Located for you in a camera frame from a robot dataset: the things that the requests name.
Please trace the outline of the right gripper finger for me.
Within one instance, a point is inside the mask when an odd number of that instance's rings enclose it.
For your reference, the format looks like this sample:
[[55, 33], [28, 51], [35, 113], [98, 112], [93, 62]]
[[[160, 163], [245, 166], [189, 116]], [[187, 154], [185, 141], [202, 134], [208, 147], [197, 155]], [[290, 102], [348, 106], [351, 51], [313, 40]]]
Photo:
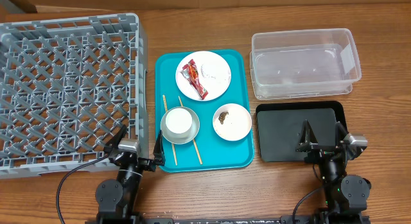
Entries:
[[318, 140], [313, 133], [308, 120], [303, 121], [299, 142], [295, 150], [297, 152], [309, 152], [319, 147]]
[[339, 121], [335, 123], [335, 143], [340, 144], [341, 141], [344, 140], [348, 131], [346, 127]]

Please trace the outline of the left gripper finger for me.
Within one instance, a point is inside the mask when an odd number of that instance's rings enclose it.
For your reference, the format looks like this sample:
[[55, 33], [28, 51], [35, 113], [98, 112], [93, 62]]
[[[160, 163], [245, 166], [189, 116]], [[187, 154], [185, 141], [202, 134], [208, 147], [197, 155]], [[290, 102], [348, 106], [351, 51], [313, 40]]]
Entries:
[[156, 138], [155, 146], [153, 149], [153, 155], [154, 155], [153, 162], [157, 166], [165, 165], [165, 156], [164, 156], [164, 148], [163, 148], [163, 143], [162, 143], [162, 131], [161, 130], [159, 131], [157, 138]]
[[103, 151], [105, 153], [111, 153], [114, 150], [118, 149], [119, 143], [121, 142], [122, 138], [125, 137], [127, 133], [127, 126], [122, 125], [116, 135], [114, 135], [105, 145]]

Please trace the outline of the wooden chopstick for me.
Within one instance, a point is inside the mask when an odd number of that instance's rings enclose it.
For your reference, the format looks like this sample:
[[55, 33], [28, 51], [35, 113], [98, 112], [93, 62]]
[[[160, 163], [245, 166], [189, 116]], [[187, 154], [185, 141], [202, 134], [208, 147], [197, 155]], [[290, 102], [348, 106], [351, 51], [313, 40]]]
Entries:
[[[166, 96], [164, 94], [162, 95], [162, 100], [163, 100], [163, 103], [164, 103], [165, 112], [167, 113], [168, 112], [168, 106], [167, 106], [167, 102], [166, 102]], [[176, 151], [175, 151], [175, 145], [171, 141], [170, 141], [170, 143], [171, 143], [171, 148], [172, 148], [172, 152], [173, 152], [174, 162], [175, 162], [175, 165], [177, 166], [178, 162], [177, 162], [177, 156], [176, 156]]]
[[[182, 107], [184, 107], [180, 96], [178, 96], [178, 99], [179, 99], [180, 105], [181, 105]], [[197, 142], [196, 142], [195, 138], [193, 138], [192, 141], [193, 141], [193, 146], [195, 147], [195, 151], [196, 151], [196, 153], [197, 153], [198, 161], [199, 161], [200, 165], [202, 165], [202, 164], [203, 164], [202, 158], [201, 158], [200, 152], [199, 152], [199, 150], [198, 150], [198, 146], [197, 146]]]

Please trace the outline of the grey shallow bowl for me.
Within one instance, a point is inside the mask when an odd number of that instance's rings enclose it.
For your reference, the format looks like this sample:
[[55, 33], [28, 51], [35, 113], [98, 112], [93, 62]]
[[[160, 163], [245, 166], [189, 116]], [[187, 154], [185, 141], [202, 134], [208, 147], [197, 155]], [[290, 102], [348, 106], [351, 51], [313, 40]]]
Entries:
[[165, 124], [165, 118], [166, 118], [166, 114], [163, 115], [162, 119], [161, 119], [161, 131], [162, 131], [162, 135], [163, 137], [167, 140], [167, 141], [171, 141], [173, 144], [186, 144], [188, 142], [191, 142], [193, 140], [193, 138], [195, 138], [199, 132], [200, 129], [200, 120], [197, 116], [197, 114], [191, 110], [190, 108], [187, 107], [180, 107], [180, 108], [185, 108], [186, 110], [188, 110], [193, 118], [193, 124], [191, 127], [191, 130], [189, 131], [188, 136], [185, 137], [177, 137], [171, 134], [171, 132], [167, 129], [166, 124]]

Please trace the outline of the white cup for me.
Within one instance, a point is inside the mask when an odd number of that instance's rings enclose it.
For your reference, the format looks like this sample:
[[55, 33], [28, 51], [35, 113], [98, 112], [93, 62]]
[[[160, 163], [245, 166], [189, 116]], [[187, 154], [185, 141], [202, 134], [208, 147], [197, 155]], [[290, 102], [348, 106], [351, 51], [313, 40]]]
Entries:
[[165, 118], [167, 129], [177, 137], [188, 136], [193, 124], [193, 118], [185, 108], [173, 108], [168, 111]]

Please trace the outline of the small white bowl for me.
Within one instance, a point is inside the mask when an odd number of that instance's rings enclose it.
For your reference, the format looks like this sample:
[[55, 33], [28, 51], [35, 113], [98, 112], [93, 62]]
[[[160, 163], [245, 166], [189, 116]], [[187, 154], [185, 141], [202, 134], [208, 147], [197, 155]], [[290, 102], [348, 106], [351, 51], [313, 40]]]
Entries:
[[[220, 113], [228, 111], [224, 124], [220, 124], [218, 116]], [[236, 103], [222, 105], [216, 110], [213, 116], [214, 131], [226, 141], [239, 141], [246, 137], [252, 127], [250, 112], [243, 106]]]

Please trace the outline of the brown food scrap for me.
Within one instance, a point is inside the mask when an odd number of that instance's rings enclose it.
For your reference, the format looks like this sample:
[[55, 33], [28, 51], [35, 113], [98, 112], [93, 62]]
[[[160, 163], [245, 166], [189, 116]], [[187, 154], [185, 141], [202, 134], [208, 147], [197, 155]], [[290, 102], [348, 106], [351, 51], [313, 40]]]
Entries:
[[221, 125], [224, 124], [225, 117], [226, 117], [228, 114], [229, 114], [228, 111], [224, 111], [224, 112], [220, 113], [220, 115], [218, 116], [218, 120], [219, 120], [219, 122], [220, 122]]

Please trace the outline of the red snack wrapper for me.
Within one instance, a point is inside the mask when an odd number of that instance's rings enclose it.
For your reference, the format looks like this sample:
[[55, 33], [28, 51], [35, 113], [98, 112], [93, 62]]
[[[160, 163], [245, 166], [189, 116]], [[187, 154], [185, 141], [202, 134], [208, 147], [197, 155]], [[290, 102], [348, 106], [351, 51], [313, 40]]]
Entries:
[[200, 77], [198, 74], [197, 66], [195, 61], [191, 59], [181, 71], [183, 77], [189, 82], [189, 84], [196, 90], [201, 100], [204, 100], [208, 95], [208, 91], [200, 83]]

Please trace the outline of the large white round plate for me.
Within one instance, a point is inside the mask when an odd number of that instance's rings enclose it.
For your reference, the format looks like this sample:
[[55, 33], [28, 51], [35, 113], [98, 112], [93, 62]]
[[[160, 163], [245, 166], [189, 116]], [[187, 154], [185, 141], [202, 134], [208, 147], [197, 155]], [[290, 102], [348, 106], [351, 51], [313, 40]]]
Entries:
[[[191, 60], [195, 61], [197, 66], [198, 74], [200, 77], [200, 83], [204, 86], [204, 88], [208, 91], [208, 95], [205, 97], [204, 100], [200, 99], [200, 96], [196, 92], [196, 90], [189, 84], [189, 82], [183, 77], [181, 71], [182, 68]], [[175, 73], [175, 80], [177, 87], [185, 95], [186, 97], [193, 99], [195, 101], [211, 101], [216, 99], [217, 97], [221, 96], [229, 87], [230, 82], [227, 83], [213, 83], [206, 80], [201, 73], [201, 65], [206, 62], [225, 62], [227, 61], [220, 55], [215, 52], [211, 51], [196, 51], [194, 53], [190, 53], [189, 55], [185, 56], [176, 69]]]

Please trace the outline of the white tissue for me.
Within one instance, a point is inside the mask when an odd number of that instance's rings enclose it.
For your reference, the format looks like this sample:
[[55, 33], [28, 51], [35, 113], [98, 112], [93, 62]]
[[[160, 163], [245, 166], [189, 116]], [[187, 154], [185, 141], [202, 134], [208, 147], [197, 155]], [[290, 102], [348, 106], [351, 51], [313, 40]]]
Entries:
[[225, 62], [206, 62], [200, 70], [202, 76], [213, 83], [227, 83], [231, 80], [231, 70]]

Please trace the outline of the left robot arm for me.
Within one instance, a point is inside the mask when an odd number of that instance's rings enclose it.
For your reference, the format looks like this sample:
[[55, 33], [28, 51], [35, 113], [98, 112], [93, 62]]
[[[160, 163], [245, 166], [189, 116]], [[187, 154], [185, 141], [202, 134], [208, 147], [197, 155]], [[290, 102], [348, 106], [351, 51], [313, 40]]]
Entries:
[[127, 139], [126, 133], [123, 125], [104, 147], [109, 161], [119, 169], [115, 179], [103, 181], [96, 189], [97, 223], [145, 223], [143, 215], [134, 210], [139, 184], [145, 171], [165, 165], [162, 132], [157, 135], [152, 159], [144, 157], [139, 141]]

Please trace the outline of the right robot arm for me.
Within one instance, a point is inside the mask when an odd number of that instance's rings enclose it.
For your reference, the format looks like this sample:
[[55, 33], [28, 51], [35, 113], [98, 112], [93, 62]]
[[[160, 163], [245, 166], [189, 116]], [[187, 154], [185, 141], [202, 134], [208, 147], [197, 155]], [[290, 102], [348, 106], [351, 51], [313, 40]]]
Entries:
[[[293, 209], [293, 223], [369, 223], [369, 217], [362, 212], [367, 209], [371, 183], [364, 177], [349, 175], [347, 163], [359, 157], [367, 148], [363, 135], [353, 135], [341, 123], [335, 123], [335, 143], [319, 144], [310, 123], [305, 120], [295, 150], [306, 152], [304, 161], [318, 166], [318, 178], [322, 185], [301, 198]], [[297, 210], [307, 198], [322, 191], [326, 206], [318, 208], [309, 218], [298, 218]]]

